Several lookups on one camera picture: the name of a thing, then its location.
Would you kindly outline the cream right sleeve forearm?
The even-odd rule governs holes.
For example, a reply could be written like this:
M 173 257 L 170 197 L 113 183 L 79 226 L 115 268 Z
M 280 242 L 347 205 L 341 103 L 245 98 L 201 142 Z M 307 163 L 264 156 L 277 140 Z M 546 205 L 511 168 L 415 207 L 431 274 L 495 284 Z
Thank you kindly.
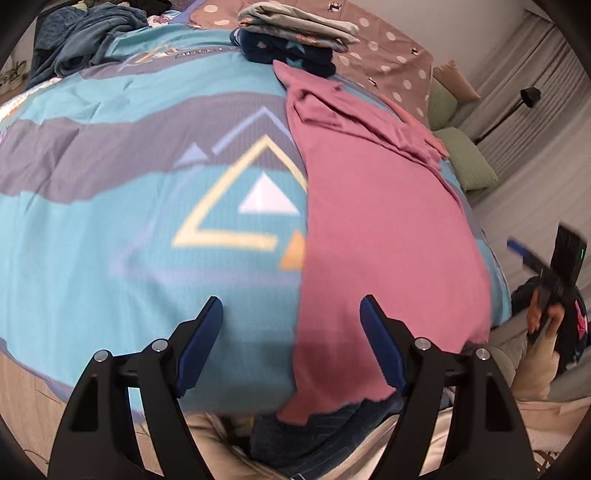
M 557 375 L 560 356 L 555 351 L 555 337 L 543 335 L 530 346 L 520 362 L 511 391 L 520 401 L 545 401 Z

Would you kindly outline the person's right hand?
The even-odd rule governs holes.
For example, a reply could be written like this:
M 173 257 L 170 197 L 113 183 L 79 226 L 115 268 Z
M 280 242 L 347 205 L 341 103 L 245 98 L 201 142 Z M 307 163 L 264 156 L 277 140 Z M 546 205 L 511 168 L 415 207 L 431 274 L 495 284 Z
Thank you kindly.
M 536 287 L 526 315 L 528 352 L 550 344 L 554 349 L 563 349 L 568 342 L 567 329 L 562 326 L 565 316 L 564 297 Z

